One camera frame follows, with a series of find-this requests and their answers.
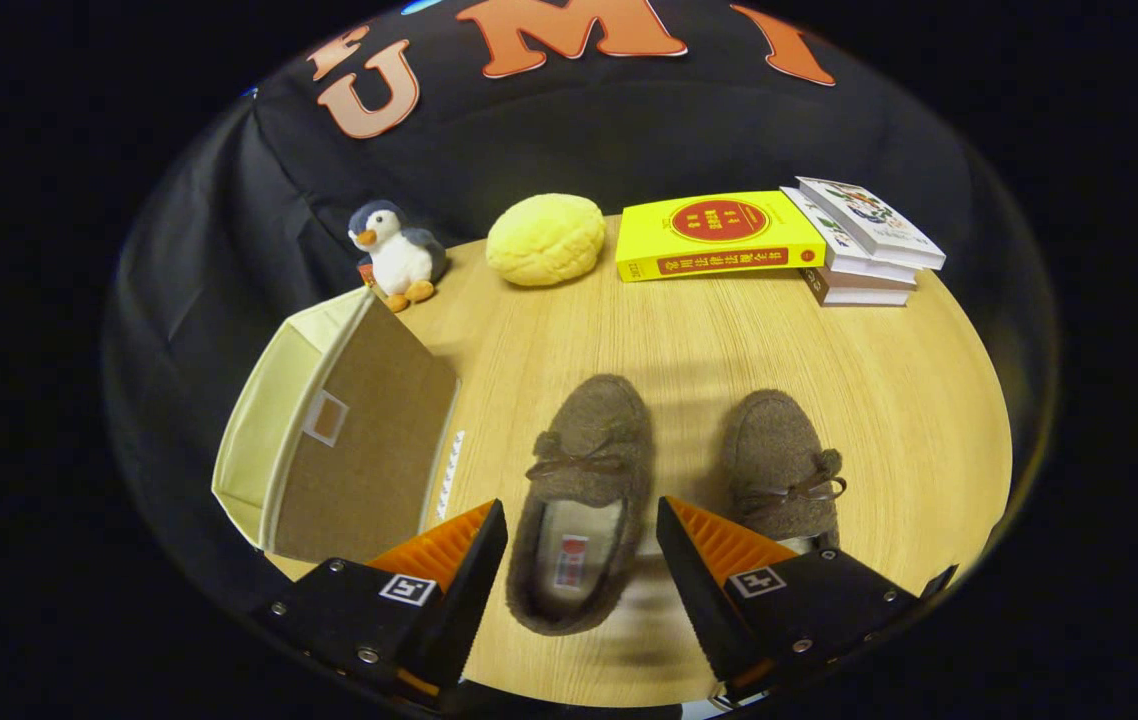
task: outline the beige storage box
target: beige storage box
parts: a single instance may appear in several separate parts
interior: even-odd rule
[[[213,495],[262,551],[371,560],[423,528],[457,389],[369,288],[302,311],[240,391]]]

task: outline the orange letter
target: orange letter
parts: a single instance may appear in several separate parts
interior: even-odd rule
[[[335,65],[346,60],[351,53],[355,53],[360,49],[360,43],[357,42],[364,36],[364,33],[369,32],[369,26],[360,26],[349,32],[344,32],[340,36],[333,38],[333,40],[325,42],[325,45],[321,49],[314,51],[308,60],[316,64],[316,74],[312,76],[313,81],[319,82],[320,78],[327,76]]]
[[[391,100],[381,110],[371,113],[355,96],[355,76],[340,77],[318,99],[333,115],[333,122],[346,135],[364,140],[368,136],[381,135],[401,124],[418,105],[418,77],[405,60],[404,49],[407,40],[391,42],[380,53],[364,63],[365,69],[377,68],[382,74],[384,82],[391,89]]]
[[[729,8],[747,15],[765,33],[765,40],[769,41],[769,55],[765,56],[765,60],[772,68],[819,85],[835,85],[835,78],[813,59],[813,53],[801,40],[801,31],[764,13],[748,10],[742,5],[729,5]]]
[[[604,55],[684,55],[688,47],[671,38],[648,0],[569,0],[564,8],[541,0],[485,0],[459,13],[472,20],[490,47],[485,77],[500,78],[542,67],[546,53],[535,53],[522,33],[551,47],[564,58],[582,58],[587,36],[600,20],[605,38],[596,44]]]

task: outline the red circle label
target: red circle label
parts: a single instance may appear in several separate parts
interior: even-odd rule
[[[701,200],[671,215],[675,232],[702,242],[733,242],[760,234],[769,226],[769,215],[741,200]]]

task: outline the yellow book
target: yellow book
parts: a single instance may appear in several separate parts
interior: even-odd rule
[[[780,190],[633,205],[618,229],[622,282],[753,268],[817,268],[826,242]]]

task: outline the shoe lace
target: shoe lace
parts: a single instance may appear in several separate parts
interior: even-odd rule
[[[843,478],[838,477],[840,471],[840,465],[842,465],[842,460],[840,460],[840,452],[834,450],[834,448],[828,448],[827,450],[820,452],[815,457],[813,457],[813,464],[817,466],[815,473],[813,473],[802,482],[795,483],[792,487],[770,489],[770,488],[757,488],[754,493],[749,495],[752,500],[759,500],[760,498],[780,498],[780,502],[791,502],[791,500],[834,500],[835,498],[844,495],[846,488],[848,488],[848,482],[844,482]],[[838,491],[820,491],[820,488],[825,483],[835,483],[840,486]]]
[[[523,477],[537,480],[569,467],[605,475],[625,474],[629,470],[629,462],[619,455],[607,455],[605,450],[609,450],[609,447],[616,442],[627,441],[633,435],[628,428],[609,427],[605,430],[604,439],[601,439],[596,447],[574,455],[571,452],[564,450],[564,446],[561,445],[563,438],[560,437],[560,433],[547,430],[538,436],[533,447],[534,455],[541,460],[534,462]]]

